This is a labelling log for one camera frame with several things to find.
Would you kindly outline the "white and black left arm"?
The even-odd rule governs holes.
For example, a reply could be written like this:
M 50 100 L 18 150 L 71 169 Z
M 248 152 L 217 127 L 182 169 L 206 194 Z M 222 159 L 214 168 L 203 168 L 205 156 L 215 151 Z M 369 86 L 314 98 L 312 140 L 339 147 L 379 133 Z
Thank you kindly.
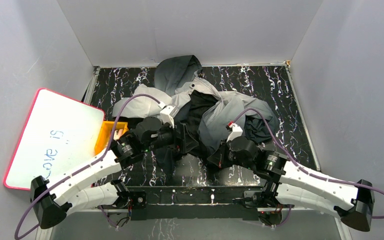
M 144 153 L 158 149 L 170 155 L 185 155 L 199 146 L 184 122 L 174 126 L 157 117 L 146 117 L 135 128 L 109 142 L 89 164 L 46 179 L 35 177 L 30 184 L 30 202 L 41 229 L 52 228 L 69 214 L 99 205 L 124 208 L 131 196 L 119 181 L 92 187 L 99 179 L 142 160 Z

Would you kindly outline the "grey and black jacket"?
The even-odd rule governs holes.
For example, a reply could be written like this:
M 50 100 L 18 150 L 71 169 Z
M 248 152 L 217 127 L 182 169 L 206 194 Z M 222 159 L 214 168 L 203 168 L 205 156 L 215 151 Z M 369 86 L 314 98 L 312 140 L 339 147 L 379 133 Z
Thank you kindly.
M 140 84 L 131 97 L 115 103 L 114 118 L 134 119 L 136 125 L 146 117 L 161 120 L 159 103 L 178 106 L 174 124 L 186 123 L 199 146 L 184 155 L 207 160 L 223 142 L 227 142 L 230 122 L 238 124 L 242 136 L 257 146 L 271 139 L 279 120 L 266 101 L 237 91 L 219 91 L 201 77 L 202 65 L 194 55 L 168 58 L 155 69 L 154 85 Z M 174 171 L 167 150 L 153 150 L 167 174 Z

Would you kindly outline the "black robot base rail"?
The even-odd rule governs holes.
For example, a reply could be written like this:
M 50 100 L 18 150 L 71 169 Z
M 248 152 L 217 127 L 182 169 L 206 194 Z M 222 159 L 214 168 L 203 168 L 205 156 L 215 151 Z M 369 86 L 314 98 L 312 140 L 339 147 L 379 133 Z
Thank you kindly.
M 240 219 L 276 228 L 286 223 L 291 205 L 277 202 L 261 186 L 130 186 L 121 203 L 103 205 L 131 220 Z

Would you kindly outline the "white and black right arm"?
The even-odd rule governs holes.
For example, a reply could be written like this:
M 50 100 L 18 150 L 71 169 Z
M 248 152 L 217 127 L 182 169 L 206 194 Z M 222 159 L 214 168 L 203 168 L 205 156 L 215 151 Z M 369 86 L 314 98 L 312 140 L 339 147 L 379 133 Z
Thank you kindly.
M 373 184 L 367 180 L 330 178 L 294 164 L 277 151 L 261 149 L 244 136 L 222 142 L 208 160 L 221 169 L 241 166 L 266 180 L 267 187 L 259 197 L 245 194 L 246 204 L 294 205 L 329 214 L 357 231 L 371 229 L 375 197 Z

